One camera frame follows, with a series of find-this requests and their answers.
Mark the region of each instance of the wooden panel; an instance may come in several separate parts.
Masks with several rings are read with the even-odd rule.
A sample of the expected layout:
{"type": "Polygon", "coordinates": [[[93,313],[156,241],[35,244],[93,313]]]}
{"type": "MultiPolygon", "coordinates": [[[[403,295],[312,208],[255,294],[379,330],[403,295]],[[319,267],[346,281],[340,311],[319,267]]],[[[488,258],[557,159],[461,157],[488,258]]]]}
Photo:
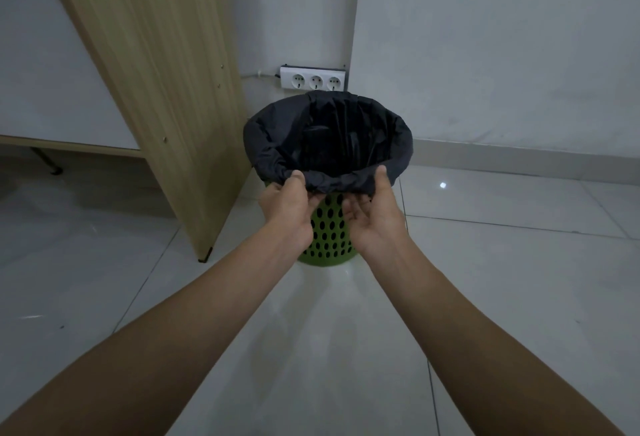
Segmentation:
{"type": "Polygon", "coordinates": [[[111,148],[110,146],[97,146],[96,144],[61,142],[59,140],[46,139],[31,139],[30,137],[0,135],[0,144],[27,146],[29,148],[62,149],[63,151],[81,151],[83,153],[100,153],[113,156],[130,156],[134,158],[144,157],[142,151],[140,151],[139,149],[111,148]]]}
{"type": "Polygon", "coordinates": [[[243,185],[226,0],[63,0],[198,258],[243,185]]]}

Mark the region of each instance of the person's right arm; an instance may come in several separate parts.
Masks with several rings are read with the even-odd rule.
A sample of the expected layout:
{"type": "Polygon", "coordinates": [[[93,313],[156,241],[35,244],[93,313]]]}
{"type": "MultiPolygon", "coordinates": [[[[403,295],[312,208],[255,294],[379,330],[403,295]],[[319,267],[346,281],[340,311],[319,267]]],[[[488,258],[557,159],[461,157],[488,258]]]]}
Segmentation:
{"type": "Polygon", "coordinates": [[[372,201],[348,195],[342,210],[353,245],[476,434],[621,434],[429,262],[406,231],[384,167],[372,201]]]}

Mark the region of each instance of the forearm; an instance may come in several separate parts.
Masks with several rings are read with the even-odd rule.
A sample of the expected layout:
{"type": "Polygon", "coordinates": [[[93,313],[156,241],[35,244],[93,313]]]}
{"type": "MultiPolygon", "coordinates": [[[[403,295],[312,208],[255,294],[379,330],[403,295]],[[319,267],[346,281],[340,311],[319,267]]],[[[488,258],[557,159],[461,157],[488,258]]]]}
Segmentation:
{"type": "Polygon", "coordinates": [[[164,434],[300,254],[266,225],[178,293],[66,368],[1,434],[164,434]]]}
{"type": "Polygon", "coordinates": [[[376,279],[476,433],[619,433],[555,372],[484,316],[410,240],[376,279]]]}

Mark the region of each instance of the hand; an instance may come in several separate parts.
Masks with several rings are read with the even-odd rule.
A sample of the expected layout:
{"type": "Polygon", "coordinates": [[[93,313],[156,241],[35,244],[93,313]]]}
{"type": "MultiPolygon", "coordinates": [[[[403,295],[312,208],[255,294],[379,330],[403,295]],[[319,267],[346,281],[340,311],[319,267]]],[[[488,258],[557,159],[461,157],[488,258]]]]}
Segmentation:
{"type": "Polygon", "coordinates": [[[260,195],[260,208],[268,224],[291,236],[300,252],[314,239],[311,213],[324,194],[311,194],[305,188],[305,175],[295,170],[284,185],[271,183],[260,195]]]}
{"type": "Polygon", "coordinates": [[[392,255],[398,242],[409,239],[404,214],[387,177],[387,168],[376,170],[376,192],[368,195],[349,193],[342,202],[342,212],[349,225],[349,236],[356,250],[368,262],[370,257],[392,255]]]}

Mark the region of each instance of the tile grout line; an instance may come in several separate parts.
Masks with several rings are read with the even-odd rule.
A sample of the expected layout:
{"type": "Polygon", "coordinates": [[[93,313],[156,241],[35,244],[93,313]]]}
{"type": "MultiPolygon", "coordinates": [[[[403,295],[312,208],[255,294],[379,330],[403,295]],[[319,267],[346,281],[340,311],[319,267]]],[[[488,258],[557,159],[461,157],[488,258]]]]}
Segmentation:
{"type": "Polygon", "coordinates": [[[596,198],[596,196],[591,193],[591,191],[587,188],[587,185],[584,184],[583,181],[578,180],[580,185],[582,186],[582,189],[586,192],[587,195],[589,195],[589,197],[593,198],[593,201],[595,201],[598,206],[600,208],[602,208],[602,210],[604,210],[604,213],[607,214],[607,216],[611,219],[611,221],[616,224],[616,226],[622,231],[623,234],[625,234],[625,236],[627,236],[627,238],[631,241],[633,240],[631,238],[631,236],[627,233],[627,231],[625,229],[622,228],[622,226],[618,223],[618,221],[616,219],[613,218],[613,215],[611,215],[611,213],[609,213],[609,211],[604,207],[604,205],[602,205],[602,203],[600,203],[600,200],[598,200],[598,198],[596,198]]]}
{"type": "Polygon", "coordinates": [[[166,250],[169,248],[169,246],[171,245],[171,243],[173,242],[173,239],[175,239],[175,236],[178,235],[178,232],[180,232],[181,226],[178,226],[178,229],[176,229],[176,231],[173,233],[171,239],[169,239],[169,242],[167,243],[167,245],[164,247],[164,250],[162,251],[162,254],[160,254],[160,257],[158,257],[158,260],[156,261],[156,263],[154,264],[154,267],[151,268],[151,270],[149,271],[147,277],[145,278],[144,282],[140,285],[140,288],[138,289],[138,292],[136,293],[136,295],[133,297],[133,299],[131,300],[131,302],[129,303],[129,306],[127,306],[127,309],[124,310],[124,313],[122,314],[122,317],[120,317],[120,319],[118,320],[118,322],[116,323],[116,326],[114,327],[113,331],[111,332],[111,335],[113,335],[116,330],[118,329],[118,327],[120,326],[120,323],[122,323],[122,320],[124,319],[124,317],[127,315],[127,313],[129,312],[129,310],[131,309],[131,307],[133,306],[133,302],[136,301],[136,298],[138,297],[138,295],[140,294],[140,291],[142,291],[142,288],[145,286],[145,284],[147,283],[148,279],[151,277],[151,274],[153,274],[153,272],[156,270],[156,266],[158,265],[158,263],[160,262],[160,260],[163,258],[164,253],[166,252],[166,250]]]}
{"type": "MultiPolygon", "coordinates": [[[[402,199],[402,209],[404,213],[404,226],[406,227],[406,231],[409,232],[409,222],[407,222],[406,208],[404,206],[404,193],[402,191],[402,180],[398,177],[398,182],[400,184],[400,197],[402,199]]],[[[427,370],[429,372],[429,386],[431,387],[431,400],[433,402],[433,413],[436,416],[436,430],[438,431],[438,436],[440,436],[440,422],[438,421],[438,408],[436,407],[436,394],[433,390],[433,377],[431,376],[431,362],[427,358],[427,370]]]]}
{"type": "Polygon", "coordinates": [[[591,236],[591,237],[600,237],[605,239],[628,240],[627,238],[624,238],[624,237],[606,236],[605,234],[589,234],[588,232],[578,232],[577,230],[542,229],[541,227],[526,227],[524,225],[508,225],[506,223],[478,222],[477,220],[458,220],[454,218],[445,218],[445,217],[429,217],[428,215],[406,215],[406,216],[414,217],[414,218],[430,218],[433,220],[449,220],[451,222],[477,223],[480,225],[495,225],[497,227],[513,227],[514,229],[540,230],[541,232],[561,232],[562,234],[576,234],[578,236],[591,236]]]}

